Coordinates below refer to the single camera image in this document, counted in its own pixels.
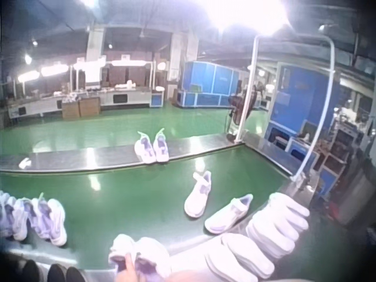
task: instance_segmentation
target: person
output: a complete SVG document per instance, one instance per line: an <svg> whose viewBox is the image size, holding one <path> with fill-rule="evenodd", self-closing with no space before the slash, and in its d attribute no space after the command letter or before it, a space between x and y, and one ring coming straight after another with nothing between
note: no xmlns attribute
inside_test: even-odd
<svg viewBox="0 0 376 282"><path fill-rule="evenodd" d="M115 282L146 282L146 277L137 274L136 267L132 262L130 254L125 256L125 270L118 272ZM208 282L205 276L196 271L179 271L172 273L165 282Z"/></svg>

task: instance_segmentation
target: hand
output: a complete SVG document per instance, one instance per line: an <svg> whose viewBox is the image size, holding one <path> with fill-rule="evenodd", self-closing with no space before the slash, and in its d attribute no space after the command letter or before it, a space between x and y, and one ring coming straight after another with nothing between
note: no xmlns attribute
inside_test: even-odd
<svg viewBox="0 0 376 282"><path fill-rule="evenodd" d="M145 277L137 276L130 254L125 255L125 266L126 270L123 270L116 275L115 282L146 282Z"/></svg>

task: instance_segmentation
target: cardboard box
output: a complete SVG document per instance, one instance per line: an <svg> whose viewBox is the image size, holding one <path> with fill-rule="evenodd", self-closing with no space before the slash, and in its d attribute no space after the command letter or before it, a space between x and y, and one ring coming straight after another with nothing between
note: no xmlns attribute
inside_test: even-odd
<svg viewBox="0 0 376 282"><path fill-rule="evenodd" d="M99 97L81 99L79 106L81 116L96 116L100 113Z"/></svg>
<svg viewBox="0 0 376 282"><path fill-rule="evenodd" d="M80 117L78 102L62 103L61 109L63 112L63 119L78 119Z"/></svg>

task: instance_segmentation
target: finger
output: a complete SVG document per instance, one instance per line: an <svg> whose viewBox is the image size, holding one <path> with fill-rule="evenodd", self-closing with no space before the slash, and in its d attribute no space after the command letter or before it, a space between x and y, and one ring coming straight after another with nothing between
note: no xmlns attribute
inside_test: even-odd
<svg viewBox="0 0 376 282"><path fill-rule="evenodd" d="M125 266L127 271L135 271L135 266L133 265L132 256L130 254L125 255Z"/></svg>

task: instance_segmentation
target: green floor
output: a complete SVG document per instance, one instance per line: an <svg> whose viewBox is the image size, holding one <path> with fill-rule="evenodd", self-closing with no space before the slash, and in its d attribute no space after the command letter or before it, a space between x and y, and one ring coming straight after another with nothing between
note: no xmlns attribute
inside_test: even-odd
<svg viewBox="0 0 376 282"><path fill-rule="evenodd" d="M194 186L195 170L212 172L212 192L203 217L190 220L183 205ZM232 198L254 195L261 206L285 178L246 147L237 147L166 165L97 174L1 174L0 188L15 197L58 199L66 210L68 244L61 250L31 235L37 251L76 260L86 269L107 268L112 240L120 233L156 238L172 252L207 240L204 221Z"/></svg>
<svg viewBox="0 0 376 282"><path fill-rule="evenodd" d="M22 120L0 131L0 155L133 144L139 138L137 131L153 139L162 127L168 139L223 133L228 113L226 109L180 109L166 104L161 109L108 110L74 121L61 117ZM261 133L266 121L266 112L254 111L246 128Z"/></svg>

